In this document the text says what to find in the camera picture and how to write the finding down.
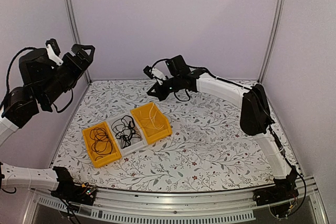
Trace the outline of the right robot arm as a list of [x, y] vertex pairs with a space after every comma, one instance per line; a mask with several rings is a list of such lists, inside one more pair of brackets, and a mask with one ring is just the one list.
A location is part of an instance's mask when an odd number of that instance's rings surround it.
[[251, 136], [263, 151], [274, 177], [275, 186], [271, 196], [276, 201], [284, 200], [296, 188], [298, 172], [286, 157], [280, 138], [272, 129], [274, 120], [270, 114], [265, 89], [261, 84], [251, 88], [215, 76], [205, 67], [188, 65], [183, 56], [163, 59], [170, 76], [156, 68], [146, 66], [143, 72], [156, 83], [147, 92], [149, 96], [165, 100], [169, 94], [180, 90], [207, 93], [232, 103], [240, 109], [241, 130]]

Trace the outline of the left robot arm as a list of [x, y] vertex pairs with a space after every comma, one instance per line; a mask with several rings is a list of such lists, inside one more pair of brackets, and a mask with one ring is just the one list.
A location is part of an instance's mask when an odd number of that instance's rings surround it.
[[[1, 143], [23, 128], [40, 111], [63, 113], [55, 101], [72, 92], [78, 80], [93, 62], [93, 45], [74, 44], [71, 53], [60, 56], [55, 39], [44, 48], [25, 47], [11, 60], [6, 73], [6, 92], [1, 101]], [[11, 66], [19, 60], [21, 87], [10, 88]], [[58, 191], [67, 200], [78, 195], [77, 185], [65, 167], [31, 169], [1, 163], [1, 189], [39, 188]]]

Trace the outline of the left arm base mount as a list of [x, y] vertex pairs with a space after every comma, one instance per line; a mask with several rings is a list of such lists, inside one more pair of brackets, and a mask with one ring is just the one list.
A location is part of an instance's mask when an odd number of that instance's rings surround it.
[[65, 167], [54, 166], [52, 169], [56, 172], [58, 182], [57, 188], [50, 191], [52, 196], [67, 202], [93, 205], [97, 194], [96, 186], [89, 183], [75, 183]]

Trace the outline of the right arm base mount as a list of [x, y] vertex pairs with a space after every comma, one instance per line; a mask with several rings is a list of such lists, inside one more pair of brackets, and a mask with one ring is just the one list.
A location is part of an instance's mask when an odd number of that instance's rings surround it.
[[287, 218], [299, 196], [295, 179], [274, 179], [275, 185], [256, 189], [253, 192], [253, 201], [257, 206], [271, 205], [270, 213], [279, 219]]

